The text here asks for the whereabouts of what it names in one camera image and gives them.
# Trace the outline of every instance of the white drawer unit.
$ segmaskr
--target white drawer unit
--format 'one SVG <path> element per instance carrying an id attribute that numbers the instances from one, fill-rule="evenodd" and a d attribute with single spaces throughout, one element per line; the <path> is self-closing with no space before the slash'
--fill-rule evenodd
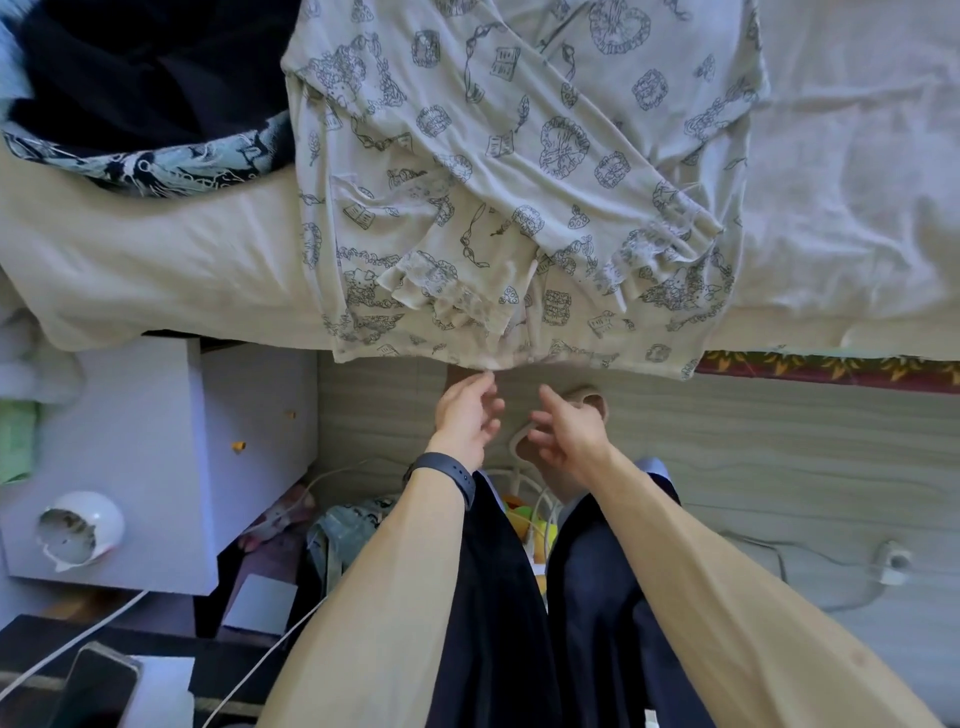
<path id="1" fill-rule="evenodd" d="M 141 337 L 79 354 L 84 392 L 45 409 L 29 480 L 0 488 L 10 574 L 207 595 L 217 554 L 304 475 L 317 455 L 315 352 Z M 118 547 L 57 571 L 37 519 L 92 491 L 123 515 Z"/>

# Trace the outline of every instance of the hand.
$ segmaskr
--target hand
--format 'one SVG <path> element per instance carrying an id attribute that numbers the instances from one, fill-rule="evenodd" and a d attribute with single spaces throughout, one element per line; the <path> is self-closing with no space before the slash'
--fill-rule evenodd
<path id="1" fill-rule="evenodd" d="M 493 372 L 458 381 L 440 397 L 435 416 L 437 431 L 426 451 L 456 458 L 471 473 L 479 470 L 484 448 L 500 429 L 496 416 L 505 407 L 496 396 Z"/>
<path id="2" fill-rule="evenodd" d="M 527 439 L 547 465 L 588 486 L 590 471 L 610 456 L 603 417 L 589 404 L 566 401 L 546 384 L 540 385 L 540 401 L 543 409 L 530 413 L 537 429 L 530 430 Z"/>

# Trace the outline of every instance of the dark navy pants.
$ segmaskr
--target dark navy pants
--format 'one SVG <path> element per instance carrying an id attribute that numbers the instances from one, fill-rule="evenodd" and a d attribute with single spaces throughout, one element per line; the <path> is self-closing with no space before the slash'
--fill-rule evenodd
<path id="1" fill-rule="evenodd" d="M 662 463 L 637 463 L 680 503 Z M 547 604 L 490 481 L 464 521 L 427 725 L 712 726 L 592 496 L 564 509 Z"/>

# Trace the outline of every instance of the green towel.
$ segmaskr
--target green towel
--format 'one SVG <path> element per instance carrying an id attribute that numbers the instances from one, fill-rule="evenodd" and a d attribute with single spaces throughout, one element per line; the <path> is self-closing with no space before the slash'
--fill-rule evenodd
<path id="1" fill-rule="evenodd" d="M 30 477 L 35 432 L 36 402 L 0 400 L 0 484 Z"/>

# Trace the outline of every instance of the smartwatch band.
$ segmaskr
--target smartwatch band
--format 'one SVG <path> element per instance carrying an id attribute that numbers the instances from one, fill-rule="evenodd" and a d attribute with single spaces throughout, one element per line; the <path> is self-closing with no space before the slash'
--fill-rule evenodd
<path id="1" fill-rule="evenodd" d="M 429 468 L 430 470 L 440 471 L 444 475 L 449 475 L 464 495 L 467 510 L 473 505 L 473 497 L 476 496 L 477 491 L 473 475 L 468 473 L 467 469 L 455 458 L 444 455 L 442 452 L 425 452 L 407 468 L 407 472 L 403 476 L 403 485 L 409 482 L 410 476 L 414 474 L 414 470 L 417 468 Z"/>

